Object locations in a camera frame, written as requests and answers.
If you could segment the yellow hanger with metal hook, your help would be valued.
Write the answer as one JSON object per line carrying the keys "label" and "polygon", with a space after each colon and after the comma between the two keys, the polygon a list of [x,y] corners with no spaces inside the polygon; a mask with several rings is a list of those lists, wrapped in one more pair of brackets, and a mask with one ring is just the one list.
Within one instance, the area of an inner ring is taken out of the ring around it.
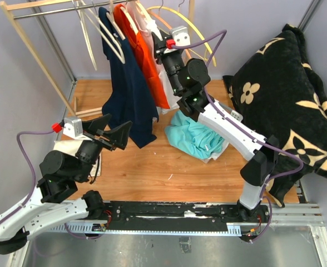
{"label": "yellow hanger with metal hook", "polygon": [[[188,29],[189,29],[189,33],[191,31],[194,31],[198,37],[203,41],[205,39],[205,37],[202,35],[202,33],[198,30],[198,28],[192,23],[192,21],[190,20],[193,19],[193,12],[194,12],[194,2],[195,1],[190,1],[189,4],[189,18],[186,18],[183,14],[181,14],[179,12],[179,9],[174,10],[172,8],[171,9],[171,13],[175,14],[176,16],[180,17],[183,21],[185,21],[188,25]],[[152,9],[153,13],[157,14],[158,13],[158,6],[154,6],[155,9]],[[187,58],[191,58],[191,52],[196,55],[198,58],[202,59],[203,61],[205,61],[206,63],[208,62],[208,57],[207,54],[209,53],[212,56],[213,50],[211,49],[210,45],[205,42],[204,43],[205,46],[205,53],[204,56],[199,55],[198,53],[196,53],[192,48],[188,48],[186,49],[186,54],[187,54]]]}

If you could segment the orange hanger with metal hook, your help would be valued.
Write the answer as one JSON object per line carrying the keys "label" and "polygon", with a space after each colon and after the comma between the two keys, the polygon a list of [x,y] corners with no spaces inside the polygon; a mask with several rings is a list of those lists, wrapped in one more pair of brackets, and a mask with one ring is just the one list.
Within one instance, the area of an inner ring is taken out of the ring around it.
{"label": "orange hanger with metal hook", "polygon": [[152,16],[154,16],[155,18],[157,18],[167,29],[171,30],[172,27],[162,18],[161,14],[160,14],[160,10],[161,9],[167,10],[171,12],[171,9],[166,7],[164,4],[164,1],[161,1],[161,4],[158,6],[158,13],[155,14],[153,13],[152,9],[155,9],[154,6],[146,8],[146,11],[148,11],[148,13]]}

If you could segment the teal t shirt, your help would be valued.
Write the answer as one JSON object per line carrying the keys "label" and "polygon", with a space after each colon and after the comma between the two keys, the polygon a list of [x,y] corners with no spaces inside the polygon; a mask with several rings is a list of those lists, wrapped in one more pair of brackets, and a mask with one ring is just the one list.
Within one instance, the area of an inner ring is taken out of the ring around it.
{"label": "teal t shirt", "polygon": [[216,150],[221,151],[224,139],[209,127],[177,111],[165,127],[169,144],[199,160],[206,159]]}

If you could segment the sheer white t shirt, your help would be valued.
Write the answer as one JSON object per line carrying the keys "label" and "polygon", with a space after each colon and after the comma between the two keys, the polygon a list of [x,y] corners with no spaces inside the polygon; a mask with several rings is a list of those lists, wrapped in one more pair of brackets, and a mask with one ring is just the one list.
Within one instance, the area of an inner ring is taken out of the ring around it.
{"label": "sheer white t shirt", "polygon": [[204,163],[208,163],[210,160],[217,160],[227,149],[228,145],[229,143],[226,140],[224,140],[220,152],[212,152],[208,158],[202,159],[201,161],[203,161]]}

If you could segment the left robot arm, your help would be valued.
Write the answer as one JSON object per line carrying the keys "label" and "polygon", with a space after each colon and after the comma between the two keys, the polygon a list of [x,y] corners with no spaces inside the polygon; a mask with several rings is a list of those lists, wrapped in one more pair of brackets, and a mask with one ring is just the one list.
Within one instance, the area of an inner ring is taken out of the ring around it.
{"label": "left robot arm", "polygon": [[78,190],[78,183],[89,181],[103,149],[126,148],[132,122],[106,130],[110,119],[110,114],[89,121],[73,116],[52,126],[52,132],[62,132],[81,144],[73,156],[50,151],[39,166],[42,178],[32,181],[31,192],[0,214],[0,255],[13,253],[39,234],[71,220],[103,217],[105,205],[98,191],[66,200]]}

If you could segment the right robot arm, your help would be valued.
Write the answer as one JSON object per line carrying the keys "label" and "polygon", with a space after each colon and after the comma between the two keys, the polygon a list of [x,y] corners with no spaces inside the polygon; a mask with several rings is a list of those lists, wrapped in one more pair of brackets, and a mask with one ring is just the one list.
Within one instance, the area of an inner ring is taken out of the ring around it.
{"label": "right robot arm", "polygon": [[205,86],[211,81],[206,63],[198,58],[183,62],[183,50],[192,45],[178,46],[172,36],[163,33],[152,35],[154,57],[163,65],[182,113],[215,131],[246,160],[240,175],[244,179],[243,192],[236,204],[237,215],[245,223],[257,217],[267,180],[278,161],[278,140],[249,129],[226,112],[210,96]]}

